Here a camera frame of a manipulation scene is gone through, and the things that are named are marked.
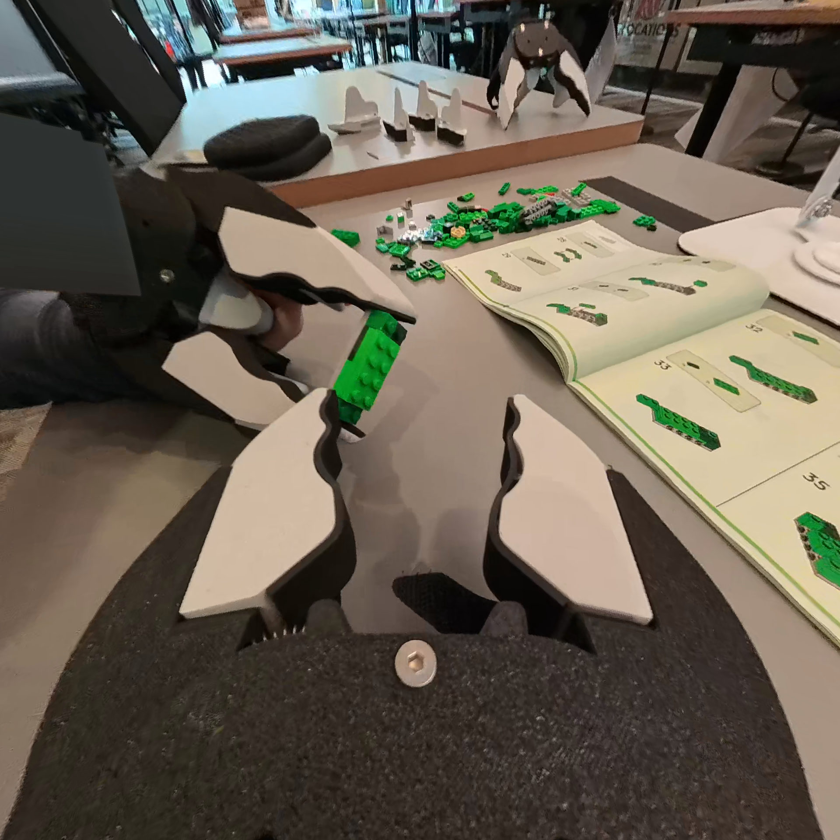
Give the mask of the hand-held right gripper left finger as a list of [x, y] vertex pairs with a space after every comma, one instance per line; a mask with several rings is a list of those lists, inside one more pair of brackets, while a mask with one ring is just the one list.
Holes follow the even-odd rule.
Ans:
[[339, 601], [356, 566], [338, 478], [338, 398], [318, 388], [236, 458], [180, 615], [256, 609], [276, 634], [305, 626], [315, 602]]

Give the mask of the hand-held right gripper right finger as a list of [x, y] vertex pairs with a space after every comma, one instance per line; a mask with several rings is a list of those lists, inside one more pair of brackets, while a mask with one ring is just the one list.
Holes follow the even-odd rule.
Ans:
[[523, 394], [510, 397], [486, 562], [519, 572], [553, 602], [648, 625], [654, 611], [607, 469], [587, 444]]

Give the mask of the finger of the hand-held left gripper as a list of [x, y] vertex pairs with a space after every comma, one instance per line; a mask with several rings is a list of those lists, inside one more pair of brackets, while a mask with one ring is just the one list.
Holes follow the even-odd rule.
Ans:
[[217, 239], [231, 273], [306, 305], [342, 303], [414, 324], [417, 313], [384, 271], [319, 226], [226, 206]]
[[257, 434], [309, 444], [320, 433], [347, 443], [365, 437], [356, 423], [342, 420], [333, 388], [302, 391], [295, 381], [268, 372], [250, 342], [235, 332], [202, 331], [173, 344], [162, 370], [236, 425]]

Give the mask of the green and grey brick assembly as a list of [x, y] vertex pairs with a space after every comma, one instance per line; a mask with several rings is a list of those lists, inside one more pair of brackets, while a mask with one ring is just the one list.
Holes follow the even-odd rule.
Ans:
[[372, 409], [400, 353], [407, 330], [391, 314], [370, 311], [332, 386], [343, 424], [357, 426]]

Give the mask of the person's left forearm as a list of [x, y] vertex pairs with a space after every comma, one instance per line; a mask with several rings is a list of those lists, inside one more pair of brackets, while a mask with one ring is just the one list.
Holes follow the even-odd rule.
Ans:
[[154, 341], [178, 332], [169, 304], [2, 289], [1, 408], [201, 400], [161, 369]]

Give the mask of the grey desk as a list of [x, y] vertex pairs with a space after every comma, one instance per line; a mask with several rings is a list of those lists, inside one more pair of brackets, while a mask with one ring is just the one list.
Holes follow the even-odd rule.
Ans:
[[607, 481], [652, 628], [593, 651], [480, 610], [436, 635], [385, 578], [431, 549], [480, 577], [502, 416], [548, 355], [458, 290], [422, 293], [392, 389], [342, 450], [355, 577], [302, 635], [253, 608], [181, 619], [237, 445], [130, 402], [45, 417], [2, 507], [2, 838], [824, 838], [740, 617], [630, 481]]

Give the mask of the white desk lamp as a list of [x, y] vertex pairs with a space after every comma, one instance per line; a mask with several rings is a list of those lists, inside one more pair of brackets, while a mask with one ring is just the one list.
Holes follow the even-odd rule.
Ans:
[[783, 206], [682, 234], [688, 255], [750, 268], [770, 293], [839, 327], [839, 184], [836, 152], [802, 207]]

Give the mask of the wooden desk with white leg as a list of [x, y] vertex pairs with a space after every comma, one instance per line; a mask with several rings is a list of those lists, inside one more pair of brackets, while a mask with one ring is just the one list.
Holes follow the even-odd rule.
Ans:
[[773, 93], [787, 70], [837, 74], [838, 5], [829, 2], [729, 2], [673, 8], [669, 27], [691, 27], [688, 58], [719, 64], [685, 152], [718, 162], [776, 113]]

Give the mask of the person's left hand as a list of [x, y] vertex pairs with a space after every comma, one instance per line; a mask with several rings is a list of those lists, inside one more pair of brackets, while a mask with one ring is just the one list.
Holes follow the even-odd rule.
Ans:
[[271, 309], [273, 316], [269, 330], [257, 340], [268, 350], [278, 353], [301, 333], [303, 306], [278, 293], [256, 290], [255, 294]]

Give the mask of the black round cushion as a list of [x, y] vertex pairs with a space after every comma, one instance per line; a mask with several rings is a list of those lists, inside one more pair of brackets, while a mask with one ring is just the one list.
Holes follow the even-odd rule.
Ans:
[[203, 146], [206, 162], [254, 182], [303, 175], [332, 152], [332, 142], [310, 115], [253, 119], [215, 134]]

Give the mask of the spare grey gripper finger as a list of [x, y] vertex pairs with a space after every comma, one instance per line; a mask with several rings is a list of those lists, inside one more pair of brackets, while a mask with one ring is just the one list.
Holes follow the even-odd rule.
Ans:
[[463, 120], [463, 100], [460, 90], [456, 87], [449, 95], [437, 116], [437, 140], [451, 146], [462, 146], [465, 143], [467, 129]]
[[345, 91], [343, 119], [328, 124], [329, 130], [339, 136], [378, 131], [381, 126], [377, 104], [365, 100], [356, 86], [349, 86]]
[[427, 82], [417, 84], [415, 111], [408, 114], [408, 121], [418, 131], [435, 133], [437, 128], [438, 106], [432, 99]]
[[387, 137], [395, 143], [411, 144], [414, 142], [413, 126], [403, 106], [403, 97], [399, 88], [394, 90], [393, 117], [383, 120]]

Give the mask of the wooden edged grey table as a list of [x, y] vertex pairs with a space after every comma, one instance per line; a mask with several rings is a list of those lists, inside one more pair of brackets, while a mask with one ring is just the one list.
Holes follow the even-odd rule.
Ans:
[[589, 117], [571, 100], [553, 108], [552, 95], [533, 91], [503, 129], [488, 106], [486, 79], [407, 61], [199, 91], [146, 169], [156, 172], [167, 164], [195, 163], [208, 139], [252, 119], [305, 114], [325, 129], [343, 117], [348, 87], [376, 103], [383, 118], [393, 115], [396, 91], [412, 112], [422, 81], [439, 109], [459, 90], [466, 130], [462, 145], [441, 142], [436, 132], [416, 132], [412, 143], [393, 142], [383, 128], [345, 136], [329, 132], [331, 154], [309, 172], [268, 187], [294, 207], [335, 203], [621, 148], [638, 142], [644, 124], [639, 115], [601, 105], [594, 105]]

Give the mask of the brown wooden table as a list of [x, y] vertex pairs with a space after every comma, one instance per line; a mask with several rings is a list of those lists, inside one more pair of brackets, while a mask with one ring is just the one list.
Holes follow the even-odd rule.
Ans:
[[213, 62], [225, 68], [231, 81], [261, 81], [294, 76], [299, 68], [342, 69], [343, 58], [352, 52], [348, 40], [317, 34], [222, 45]]

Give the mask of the pile of green bricks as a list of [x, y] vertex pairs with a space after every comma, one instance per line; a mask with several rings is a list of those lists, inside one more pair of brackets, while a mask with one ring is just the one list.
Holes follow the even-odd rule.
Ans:
[[406, 199], [376, 226], [370, 245], [379, 257], [388, 259], [391, 273], [413, 284], [442, 281], [446, 259], [466, 246], [612, 216], [622, 209], [616, 199], [594, 194], [585, 182], [569, 188], [517, 189], [504, 182], [494, 197], [495, 203], [484, 205], [473, 192], [466, 192], [448, 200], [440, 213], [424, 213]]

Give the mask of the spare hand-held gripper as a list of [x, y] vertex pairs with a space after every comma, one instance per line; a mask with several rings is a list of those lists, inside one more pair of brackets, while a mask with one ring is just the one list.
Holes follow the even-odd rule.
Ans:
[[488, 80], [486, 98], [503, 130], [543, 77], [552, 87], [555, 109], [566, 94], [586, 117], [592, 114], [585, 71], [571, 42], [549, 20], [533, 19], [513, 27]]

